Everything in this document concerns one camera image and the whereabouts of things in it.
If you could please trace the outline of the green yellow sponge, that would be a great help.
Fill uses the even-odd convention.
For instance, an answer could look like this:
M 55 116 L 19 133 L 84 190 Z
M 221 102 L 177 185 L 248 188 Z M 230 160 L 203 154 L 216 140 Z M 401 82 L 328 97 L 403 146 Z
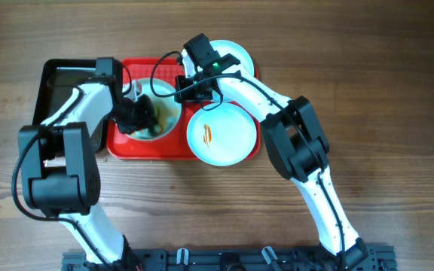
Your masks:
M 153 139 L 163 132 L 163 126 L 159 123 L 160 109 L 156 107 L 154 113 L 146 116 L 141 123 L 141 129 L 132 134 L 136 139 Z

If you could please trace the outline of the white plate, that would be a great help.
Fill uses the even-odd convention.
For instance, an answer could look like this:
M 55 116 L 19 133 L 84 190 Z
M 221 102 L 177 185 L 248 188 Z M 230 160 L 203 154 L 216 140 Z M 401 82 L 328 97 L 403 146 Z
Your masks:
M 193 154 L 213 166 L 231 166 L 247 158 L 258 139 L 252 117 L 232 103 L 210 103 L 190 119 L 186 138 Z
M 179 122 L 182 113 L 182 105 L 174 101 L 173 97 L 161 98 L 151 91 L 150 78 L 140 78 L 132 80 L 132 90 L 125 95 L 126 98 L 136 101 L 139 96 L 145 94 L 149 96 L 154 108 L 160 109 L 159 123 L 163 126 L 163 132 L 153 139 L 136 139 L 132 134 L 127 137 L 137 141 L 155 141 L 169 134 Z
M 210 42 L 210 45 L 219 53 L 220 57 L 223 57 L 227 54 L 235 56 L 240 61 L 240 64 L 248 71 L 248 73 L 251 74 L 251 76 L 255 75 L 255 66 L 252 61 L 252 57 L 239 44 L 228 40 L 214 40 Z

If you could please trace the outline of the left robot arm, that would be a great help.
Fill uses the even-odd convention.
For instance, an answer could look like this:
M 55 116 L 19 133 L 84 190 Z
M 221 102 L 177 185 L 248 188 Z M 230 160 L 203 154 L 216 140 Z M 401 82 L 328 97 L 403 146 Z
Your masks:
M 99 204 L 101 181 L 90 136 L 106 118 L 127 134 L 157 123 L 137 81 L 123 85 L 96 76 L 74 84 L 60 109 L 18 132 L 11 193 L 26 217 L 63 224 L 84 249 L 91 270 L 140 270 L 142 261 Z

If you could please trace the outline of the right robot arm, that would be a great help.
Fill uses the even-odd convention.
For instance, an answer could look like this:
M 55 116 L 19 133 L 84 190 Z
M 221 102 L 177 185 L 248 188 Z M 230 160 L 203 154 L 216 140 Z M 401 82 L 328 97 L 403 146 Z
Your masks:
M 185 71 L 179 93 L 192 97 L 196 92 L 217 90 L 259 121 L 271 164 L 301 192 L 320 244 L 335 257 L 338 269 L 351 270 L 363 262 L 368 256 L 365 243 L 335 192 L 327 157 L 329 142 L 309 100 L 273 91 L 229 53 L 187 48 L 178 62 Z

